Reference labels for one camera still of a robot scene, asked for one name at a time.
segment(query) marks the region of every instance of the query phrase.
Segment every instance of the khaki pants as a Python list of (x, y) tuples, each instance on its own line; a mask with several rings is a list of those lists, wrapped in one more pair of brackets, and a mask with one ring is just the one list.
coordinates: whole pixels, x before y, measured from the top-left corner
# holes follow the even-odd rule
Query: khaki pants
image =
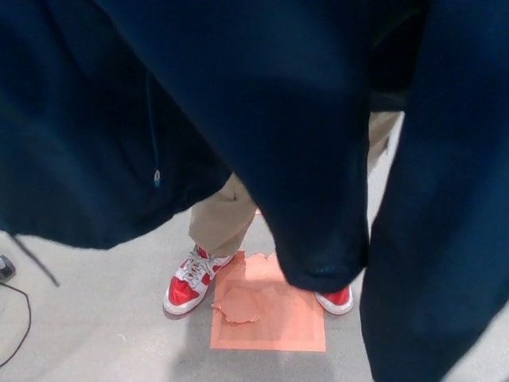
[[(398, 117), (399, 113), (371, 114), (368, 175), (387, 148)], [(189, 236), (212, 257), (234, 255), (255, 217), (256, 208), (244, 184), (232, 174), (220, 191), (192, 207)]]

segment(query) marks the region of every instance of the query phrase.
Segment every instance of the red and white sneaker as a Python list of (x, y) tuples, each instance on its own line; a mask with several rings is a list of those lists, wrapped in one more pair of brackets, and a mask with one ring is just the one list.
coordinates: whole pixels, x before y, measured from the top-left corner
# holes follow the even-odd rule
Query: red and white sneaker
[(346, 314), (353, 308), (352, 289), (349, 286), (336, 293), (315, 293), (315, 297), (326, 311), (335, 316)]
[(180, 316), (196, 308), (204, 299), (217, 272), (233, 257), (211, 259), (206, 251), (196, 245), (169, 282), (163, 302), (165, 310)]

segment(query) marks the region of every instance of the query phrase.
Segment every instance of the navy jacket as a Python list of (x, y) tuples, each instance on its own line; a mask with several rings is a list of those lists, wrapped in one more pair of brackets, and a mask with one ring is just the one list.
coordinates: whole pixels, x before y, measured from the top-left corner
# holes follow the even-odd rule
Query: navy jacket
[[(438, 381), (509, 296), (509, 4), (441, 0), (387, 40), (416, 4), (1, 2), (0, 229), (111, 248), (233, 170), (290, 283), (366, 268), (374, 378)], [(367, 119), (402, 107), (368, 246)]]

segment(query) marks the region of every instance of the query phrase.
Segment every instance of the orange paper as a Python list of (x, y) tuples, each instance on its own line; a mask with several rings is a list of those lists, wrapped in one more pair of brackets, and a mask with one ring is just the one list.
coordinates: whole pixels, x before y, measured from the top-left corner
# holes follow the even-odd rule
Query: orange paper
[(324, 352), (324, 313), (286, 283), (275, 255), (240, 252), (216, 278), (212, 349)]

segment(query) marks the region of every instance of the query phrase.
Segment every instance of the concrete floor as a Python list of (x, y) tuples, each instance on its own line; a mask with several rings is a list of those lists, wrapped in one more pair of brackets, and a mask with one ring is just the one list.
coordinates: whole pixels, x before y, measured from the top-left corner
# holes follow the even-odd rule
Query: concrete floor
[[(390, 157), (370, 180), (372, 218), (383, 193)], [(0, 253), (18, 268), (11, 285), (29, 293), (33, 326), (1, 382), (313, 382), (371, 381), (359, 312), (326, 317), (326, 353), (210, 350), (212, 294), (182, 319), (163, 314), (171, 274), (192, 247), (189, 214), (109, 252), (77, 251), (33, 238), (25, 243), (55, 273), (55, 288), (4, 236)], [(272, 252), (257, 216), (243, 245), (247, 253)], [(354, 285), (358, 298), (360, 280)], [(0, 288), (0, 362), (24, 333), (24, 299)], [(509, 382), (509, 311), (447, 379)]]

